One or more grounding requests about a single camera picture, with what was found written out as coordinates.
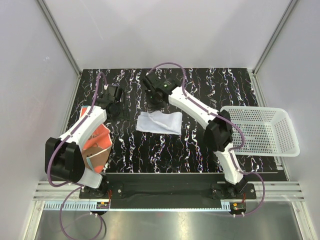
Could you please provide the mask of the white towel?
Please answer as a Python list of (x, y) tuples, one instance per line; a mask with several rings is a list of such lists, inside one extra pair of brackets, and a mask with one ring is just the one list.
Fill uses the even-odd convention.
[(161, 111), (141, 112), (136, 123), (136, 130), (144, 133), (181, 135), (183, 114), (170, 114)]

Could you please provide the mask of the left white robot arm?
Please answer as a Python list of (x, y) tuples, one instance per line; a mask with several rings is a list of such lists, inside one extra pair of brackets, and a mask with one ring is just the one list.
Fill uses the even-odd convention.
[(100, 97), (93, 96), (79, 120), (59, 138), (50, 137), (45, 143), (45, 173), (53, 187), (68, 183), (90, 187), (97, 198), (108, 193), (108, 186), (102, 182), (102, 175), (85, 167), (82, 151), (94, 131), (108, 119), (121, 120), (124, 113), (124, 89), (105, 85)]

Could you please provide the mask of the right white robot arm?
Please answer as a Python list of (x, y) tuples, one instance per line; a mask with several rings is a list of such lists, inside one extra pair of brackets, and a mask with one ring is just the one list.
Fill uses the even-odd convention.
[(228, 195), (235, 199), (243, 195), (248, 181), (236, 158), (232, 134), (237, 126), (231, 122), (230, 114), (226, 110), (213, 109), (196, 99), (177, 79), (160, 79), (152, 72), (146, 74), (142, 83), (146, 87), (147, 102), (152, 107), (159, 104), (175, 106), (204, 129), (204, 142), (222, 166)]

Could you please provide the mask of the orange brown towel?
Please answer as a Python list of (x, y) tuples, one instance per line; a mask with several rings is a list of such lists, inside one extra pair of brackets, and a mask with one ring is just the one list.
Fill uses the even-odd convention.
[(104, 124), (99, 125), (82, 149), (85, 166), (101, 173), (109, 160), (112, 146), (110, 130)]

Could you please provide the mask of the white plastic basket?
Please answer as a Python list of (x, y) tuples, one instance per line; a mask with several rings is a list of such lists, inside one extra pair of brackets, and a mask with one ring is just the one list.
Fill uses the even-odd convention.
[(299, 141), (289, 114), (282, 108), (259, 106), (223, 106), (230, 121), (237, 125), (245, 144), (236, 155), (296, 157)]

